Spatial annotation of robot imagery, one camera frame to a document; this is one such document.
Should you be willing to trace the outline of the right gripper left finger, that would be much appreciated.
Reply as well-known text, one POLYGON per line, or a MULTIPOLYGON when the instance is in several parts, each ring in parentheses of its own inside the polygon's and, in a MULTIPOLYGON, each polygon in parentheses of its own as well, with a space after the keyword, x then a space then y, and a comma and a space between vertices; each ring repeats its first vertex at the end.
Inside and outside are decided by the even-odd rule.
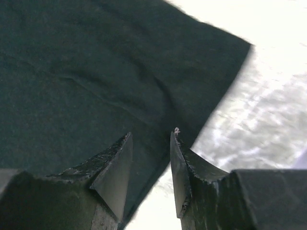
POLYGON ((0 171, 3 230, 115 230, 122 221, 132 134, 60 174, 0 171))

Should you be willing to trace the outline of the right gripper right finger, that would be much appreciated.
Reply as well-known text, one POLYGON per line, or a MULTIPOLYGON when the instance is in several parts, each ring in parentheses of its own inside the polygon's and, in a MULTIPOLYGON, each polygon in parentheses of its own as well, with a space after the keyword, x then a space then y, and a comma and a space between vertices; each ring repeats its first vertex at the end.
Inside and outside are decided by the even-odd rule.
POLYGON ((184 230, 304 230, 307 172, 225 172, 170 136, 176 214, 184 230))

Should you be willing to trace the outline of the black t shirt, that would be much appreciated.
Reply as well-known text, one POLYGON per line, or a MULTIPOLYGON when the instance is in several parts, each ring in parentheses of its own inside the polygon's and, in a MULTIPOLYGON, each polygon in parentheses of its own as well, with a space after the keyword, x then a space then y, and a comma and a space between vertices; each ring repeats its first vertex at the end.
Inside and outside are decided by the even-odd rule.
POLYGON ((59 173, 124 134, 133 160, 123 221, 191 147, 251 44, 163 0, 0 3, 0 165, 59 173))

